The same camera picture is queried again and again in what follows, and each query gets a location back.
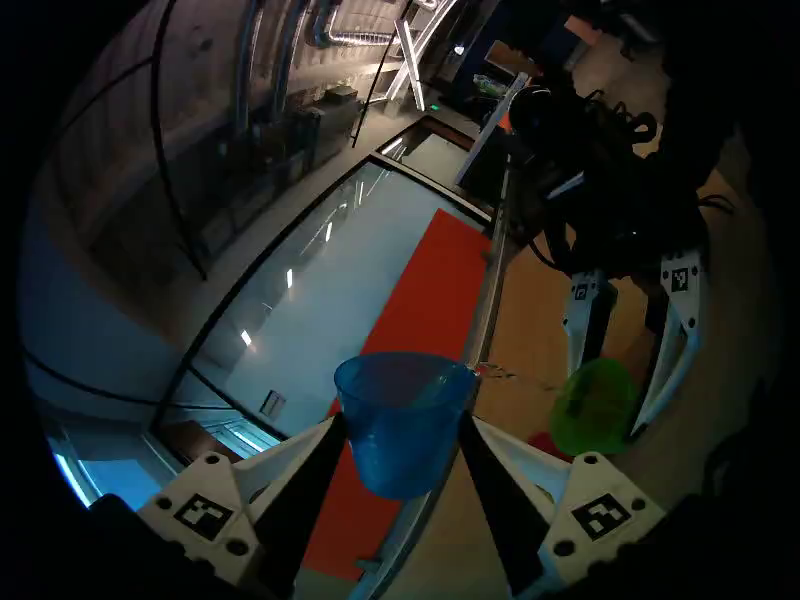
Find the black cable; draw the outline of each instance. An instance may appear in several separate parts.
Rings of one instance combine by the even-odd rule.
[[[722,194],[709,194],[708,196],[703,196],[700,198],[700,202],[707,202],[709,200],[722,200],[725,204],[727,204],[731,210],[736,210],[736,206],[731,202],[726,196]]]
[[[713,200],[721,200],[725,204],[721,204],[719,202],[713,202]],[[717,210],[724,212],[726,215],[730,217],[732,217],[736,212],[736,207],[733,205],[733,202],[728,200],[728,198],[726,198],[722,194],[709,194],[708,196],[703,196],[697,202],[697,206],[705,208],[716,208]]]
[[[406,6],[403,9],[403,12],[400,13],[399,19],[402,21],[406,18],[406,13],[408,9],[411,8],[411,5],[414,3],[414,0],[408,0],[406,2]],[[383,56],[381,57],[381,62],[378,64],[378,70],[375,72],[375,77],[372,78],[372,85],[369,87],[369,93],[367,93],[367,99],[364,100],[364,108],[361,109],[361,116],[358,119],[358,127],[356,127],[356,132],[354,135],[350,136],[350,139],[353,140],[353,148],[356,147],[356,142],[358,141],[358,135],[361,133],[361,126],[364,124],[364,119],[367,116],[367,109],[369,109],[369,101],[372,99],[372,93],[375,91],[375,86],[378,83],[378,77],[381,75],[381,69],[383,69],[383,63],[386,62],[386,57],[389,54],[389,49],[392,47],[392,43],[394,42],[394,38],[397,35],[397,30],[392,29],[392,37],[389,38],[389,43],[386,44],[386,48],[383,51]]]
[[[100,388],[96,388],[91,385],[87,385],[85,383],[81,383],[80,381],[76,381],[71,377],[64,375],[63,373],[59,373],[52,367],[46,365],[41,360],[39,360],[34,354],[30,352],[27,348],[22,349],[23,354],[25,354],[25,358],[27,358],[34,366],[41,369],[53,379],[60,381],[66,385],[71,387],[77,388],[83,392],[87,392],[89,394],[93,394],[95,396],[100,396],[101,398],[108,398],[109,400],[118,400],[119,402],[127,402],[129,404],[141,404],[144,406],[158,406],[158,402],[155,400],[144,400],[142,398],[133,398],[132,396],[124,396],[123,394],[117,394],[114,392],[109,392],[108,390],[103,390]],[[203,406],[201,404],[170,404],[169,408],[185,408],[190,410],[236,410],[230,406]]]
[[[167,5],[164,7],[164,13],[161,15],[161,21],[158,24],[156,31],[156,39],[153,43],[152,66],[150,67],[150,129],[153,133],[153,145],[156,150],[156,163],[158,163],[158,174],[161,177],[161,182],[164,186],[164,195],[167,197],[170,213],[178,228],[178,235],[180,235],[186,246],[186,257],[192,266],[200,275],[203,281],[208,280],[208,275],[205,269],[200,264],[200,259],[194,252],[194,245],[192,244],[192,236],[189,228],[186,226],[186,221],[183,219],[178,201],[175,198],[175,190],[172,187],[172,178],[169,174],[169,165],[167,163],[167,155],[164,152],[164,135],[161,131],[161,108],[158,101],[159,79],[161,76],[161,56],[164,53],[164,41],[167,37],[167,26],[169,25],[172,10],[175,8],[177,0],[167,0]]]
[[[127,69],[122,71],[122,73],[120,73],[119,75],[117,75],[116,77],[111,79],[103,87],[101,87],[94,94],[92,94],[92,97],[89,98],[83,104],[83,106],[81,106],[75,112],[75,114],[72,115],[72,118],[70,118],[70,120],[67,121],[66,124],[64,124],[64,126],[61,127],[61,129],[59,129],[53,135],[53,138],[52,138],[52,140],[50,142],[50,147],[53,147],[56,143],[58,143],[58,141],[62,137],[64,137],[64,134],[67,133],[69,128],[72,127],[75,123],[77,123],[78,119],[80,119],[84,114],[86,114],[86,111],[88,111],[92,107],[92,105],[94,105],[95,102],[97,102],[100,98],[105,96],[109,91],[111,91],[112,88],[116,87],[117,85],[119,85],[120,83],[125,81],[128,77],[130,77],[131,75],[136,73],[139,69],[142,69],[142,68],[146,67],[147,65],[149,65],[152,61],[153,61],[153,57],[152,56],[148,56],[147,58],[145,58],[143,60],[140,60],[139,62],[131,65],[130,67],[128,67]]]
[[[542,261],[544,264],[546,264],[548,267],[550,267],[551,269],[553,269],[555,271],[558,271],[560,273],[564,272],[563,269],[559,269],[558,268],[556,263],[554,263],[552,260],[547,258],[544,254],[542,254],[542,252],[536,246],[536,238],[531,238],[531,241],[528,242],[528,245],[531,247],[531,250],[533,250],[533,253],[536,255],[536,258],[538,258],[540,261]]]

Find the blue plastic cup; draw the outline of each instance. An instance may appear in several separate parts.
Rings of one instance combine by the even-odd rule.
[[[367,489],[395,500],[433,489],[475,379],[462,364],[413,352],[365,354],[339,365],[333,380]]]

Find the wooden floor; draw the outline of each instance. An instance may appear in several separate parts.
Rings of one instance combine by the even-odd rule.
[[[768,380],[780,346],[773,274],[763,223],[749,200],[739,199],[718,173],[705,193],[722,193],[736,216],[710,209],[710,302],[706,339],[668,409],[614,462],[665,509],[701,481],[707,453],[740,428],[759,377]],[[644,295],[630,281],[620,291],[604,354],[637,372],[652,344],[644,330]],[[487,380],[475,414],[526,440],[545,430],[555,390],[566,373],[561,317],[569,283],[530,250],[511,263],[504,281],[490,360],[518,375]],[[430,522],[387,600],[503,598],[506,582],[478,497],[459,454]]]

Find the green plastic bowl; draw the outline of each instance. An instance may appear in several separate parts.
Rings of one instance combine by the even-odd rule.
[[[638,393],[627,369],[597,358],[567,379],[550,415],[553,442],[565,454],[615,454],[625,450],[638,408]]]

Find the red mat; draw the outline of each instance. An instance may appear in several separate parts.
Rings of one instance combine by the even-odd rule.
[[[438,210],[361,350],[427,352],[459,360],[478,303],[491,242]],[[338,412],[338,400],[330,414]],[[367,490],[346,445],[336,467],[303,566],[357,581],[355,563],[371,559],[401,503]]]

